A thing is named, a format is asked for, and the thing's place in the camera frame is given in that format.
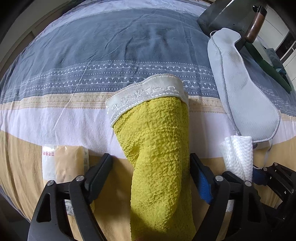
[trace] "white cloth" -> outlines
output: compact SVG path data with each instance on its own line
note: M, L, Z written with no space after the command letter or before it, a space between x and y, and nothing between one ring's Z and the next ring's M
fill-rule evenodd
M252 182L253 144L252 137L230 136L220 144L227 171L231 171L243 181ZM233 200L228 201L227 212L233 209Z
M211 68L222 106L238 134L251 136L253 142L268 141L279 127L279 111L251 80L235 48L240 38L228 28L211 36L207 48Z

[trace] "wall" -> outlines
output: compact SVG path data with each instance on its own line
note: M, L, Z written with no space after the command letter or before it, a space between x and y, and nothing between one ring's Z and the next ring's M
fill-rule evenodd
M290 57L284 62L284 67L296 89L296 50L294 50Z
M259 37L267 44L266 48L276 50L287 36L289 29L280 16L270 7L267 7L267 15L259 32Z

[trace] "wooden handle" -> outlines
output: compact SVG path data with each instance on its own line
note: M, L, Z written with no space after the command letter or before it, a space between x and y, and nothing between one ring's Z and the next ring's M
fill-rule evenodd
M247 42L253 43L264 23L265 16L261 13L257 12L251 25L249 26L248 30L246 31L244 38Z

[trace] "bed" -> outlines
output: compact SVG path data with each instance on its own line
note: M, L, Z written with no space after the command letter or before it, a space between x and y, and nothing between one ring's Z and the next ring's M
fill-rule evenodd
M86 0L21 52L0 82L0 191L25 218L32 218L43 190L42 145L80 145L89 149L90 165L104 153L114 157L94 215L108 240L130 240L133 168L110 127L105 101L153 74L170 73L183 81L190 152L215 174L225 170L219 144L235 131L210 68L209 38L197 23L208 6L194 0ZM296 93L285 92L245 48L240 53L253 82L281 113L266 165L276 161L296 170ZM267 149L266 143L258 145L254 164L263 165ZM257 189L262 202L277 205L269 188ZM192 205L198 228L208 205L194 184ZM75 238L82 240L75 219L69 221Z

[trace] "yellow stripe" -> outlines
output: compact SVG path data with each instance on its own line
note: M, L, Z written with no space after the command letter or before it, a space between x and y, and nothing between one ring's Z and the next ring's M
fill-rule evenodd
M0 110L20 110L25 108L85 108L104 109L105 102L112 95L111 92L48 94L23 98L0 104ZM220 99L212 97L189 96L190 112L213 112L225 114ZM296 121L296 117L281 113L282 121Z

